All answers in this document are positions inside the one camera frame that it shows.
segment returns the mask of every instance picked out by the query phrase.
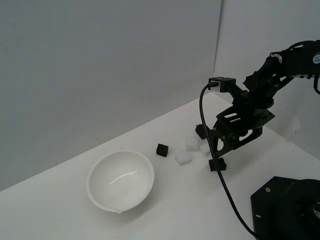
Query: black cable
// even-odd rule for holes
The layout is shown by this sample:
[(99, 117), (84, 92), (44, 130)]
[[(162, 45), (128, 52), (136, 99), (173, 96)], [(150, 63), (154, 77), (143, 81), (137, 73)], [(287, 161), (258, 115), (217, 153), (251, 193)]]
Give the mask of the black cable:
[(242, 223), (242, 225), (244, 226), (244, 228), (252, 235), (254, 236), (256, 239), (258, 240), (263, 240), (263, 238), (261, 238), (258, 234), (256, 234), (254, 231), (252, 231), (248, 225), (246, 224), (246, 222), (242, 219), (236, 205), (235, 205), (235, 202), (234, 200), (232, 199), (232, 196), (228, 190), (228, 187), (226, 185), (226, 182), (224, 180), (224, 177), (221, 173), (221, 170), (219, 169), (219, 165), (217, 163), (217, 159), (216, 157), (214, 156), (214, 149), (213, 149), (213, 145), (211, 143), (211, 138), (209, 137), (209, 133), (208, 133), (208, 130), (207, 130), (207, 125), (206, 125), (206, 120), (205, 120), (205, 116), (204, 116), (204, 110), (203, 110), (203, 98), (204, 98), (204, 94), (205, 94), (205, 91), (207, 90), (207, 88), (209, 87), (213, 87), (211, 85), (211, 83), (207, 84), (201, 91), (201, 94), (200, 94), (200, 100), (199, 100), (199, 109), (200, 109), (200, 116), (201, 116), (201, 121), (202, 121), (202, 126), (203, 126), (203, 129), (204, 129), (204, 133), (205, 133), (205, 136), (206, 136), (206, 139), (208, 141), (208, 144), (209, 144), (209, 148), (210, 148), (210, 152), (211, 152), (211, 156), (212, 156), (212, 159), (213, 159), (213, 164), (215, 166), (215, 169), (216, 169), (216, 172), (218, 173), (218, 176), (220, 178), (220, 181), (222, 183), (222, 186), (224, 188), (224, 191), (226, 193), (226, 196), (228, 197), (229, 199), (229, 202), (231, 204), (231, 207), (235, 213), (235, 215), (237, 216), (237, 218), (239, 219), (239, 221)]
[(320, 91), (318, 90), (318, 81), (319, 81), (319, 76), (314, 76), (313, 89), (317, 94), (320, 95)]
[(297, 43), (291, 45), (287, 50), (294, 49), (294, 48), (301, 46), (301, 45), (314, 44), (314, 43), (315, 43), (315, 41), (312, 41), (312, 40), (300, 41), (300, 42), (297, 42)]

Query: black cube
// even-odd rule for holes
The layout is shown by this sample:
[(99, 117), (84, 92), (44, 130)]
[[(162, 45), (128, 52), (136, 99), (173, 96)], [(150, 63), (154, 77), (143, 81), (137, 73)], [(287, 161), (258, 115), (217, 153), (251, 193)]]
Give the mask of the black cube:
[(158, 147), (156, 148), (156, 154), (162, 157), (167, 157), (169, 151), (169, 147), (167, 145), (158, 144)]

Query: white wall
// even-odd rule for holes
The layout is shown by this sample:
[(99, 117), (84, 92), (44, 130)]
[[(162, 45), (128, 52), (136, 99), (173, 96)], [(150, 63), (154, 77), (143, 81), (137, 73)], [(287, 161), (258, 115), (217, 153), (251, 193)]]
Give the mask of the white wall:
[(197, 98), (220, 6), (2, 0), (0, 190)]
[[(215, 76), (242, 83), (270, 52), (303, 40), (319, 40), (319, 9), (319, 0), (223, 0)], [(319, 104), (313, 80), (296, 78), (277, 93), (271, 109), (276, 117), (269, 124), (318, 159)], [(293, 136), (297, 121), (300, 130)]]

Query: sticker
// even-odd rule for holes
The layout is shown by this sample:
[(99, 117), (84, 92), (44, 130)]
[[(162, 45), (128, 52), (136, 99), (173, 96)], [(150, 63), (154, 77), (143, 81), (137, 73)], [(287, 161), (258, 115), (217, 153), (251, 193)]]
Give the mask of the sticker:
[(314, 63), (314, 64), (319, 64), (319, 63), (320, 63), (320, 52), (318, 52), (318, 53), (313, 57), (313, 63)]

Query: white cube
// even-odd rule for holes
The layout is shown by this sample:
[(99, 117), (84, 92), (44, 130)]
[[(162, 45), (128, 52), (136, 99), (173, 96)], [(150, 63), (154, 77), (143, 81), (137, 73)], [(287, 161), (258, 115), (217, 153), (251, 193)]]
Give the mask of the white cube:
[(182, 149), (175, 153), (175, 160), (179, 165), (188, 164), (192, 161), (191, 154), (186, 150)]
[(185, 139), (185, 149), (190, 152), (199, 151), (199, 137), (198, 136), (188, 136)]

